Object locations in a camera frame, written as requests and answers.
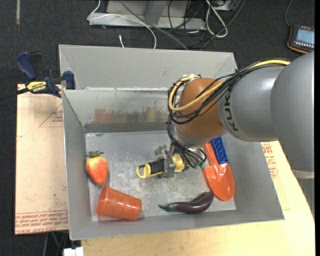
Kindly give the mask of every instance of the eggplant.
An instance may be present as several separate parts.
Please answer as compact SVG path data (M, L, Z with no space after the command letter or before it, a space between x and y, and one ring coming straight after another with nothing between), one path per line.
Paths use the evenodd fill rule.
M200 214L207 210L214 200L212 191L204 192L192 201L172 202L166 205L159 204L166 212L179 212L184 214Z

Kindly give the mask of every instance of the orange toy shovel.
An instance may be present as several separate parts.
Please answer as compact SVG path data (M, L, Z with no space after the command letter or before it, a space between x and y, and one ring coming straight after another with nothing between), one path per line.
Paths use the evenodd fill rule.
M204 167L207 182L217 198L229 201L235 194L235 180L228 163L219 164L210 143L203 146L210 166Z

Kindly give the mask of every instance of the black carpet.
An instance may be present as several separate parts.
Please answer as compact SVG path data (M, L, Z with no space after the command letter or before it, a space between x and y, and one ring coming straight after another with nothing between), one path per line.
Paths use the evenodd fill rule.
M287 48L289 28L285 12L290 0L247 0L228 27L228 35L212 40L203 51L233 52L239 68L265 58L286 58L301 54ZM17 1L2 0L0 4L0 96L14 93L16 84L27 77L18 69L15 58L24 51L41 52L42 70L53 77L60 75L58 45L94 45L121 47L118 35L128 48L152 48L151 33L146 28L91 27L88 14L98 1L90 0L21 0L17 25ZM293 0L287 13L289 24L315 25L315 1ZM182 49L176 41L153 30L158 49ZM199 51L184 33L174 35L188 49ZM195 36L192 42L203 45ZM0 255L42 255L46 234L14 235L16 118L15 97L0 101ZM61 239L63 233L57 232ZM48 253L55 255L52 236L48 236Z

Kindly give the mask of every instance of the cardboard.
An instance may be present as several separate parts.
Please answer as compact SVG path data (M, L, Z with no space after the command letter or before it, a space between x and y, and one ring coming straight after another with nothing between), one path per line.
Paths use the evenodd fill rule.
M17 96L14 233L69 227L62 99Z

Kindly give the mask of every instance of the electronic device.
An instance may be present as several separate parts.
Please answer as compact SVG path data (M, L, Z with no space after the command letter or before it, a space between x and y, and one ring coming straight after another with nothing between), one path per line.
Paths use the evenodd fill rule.
M315 28L306 25L294 25L290 29L287 46L300 53L308 53L315 50Z

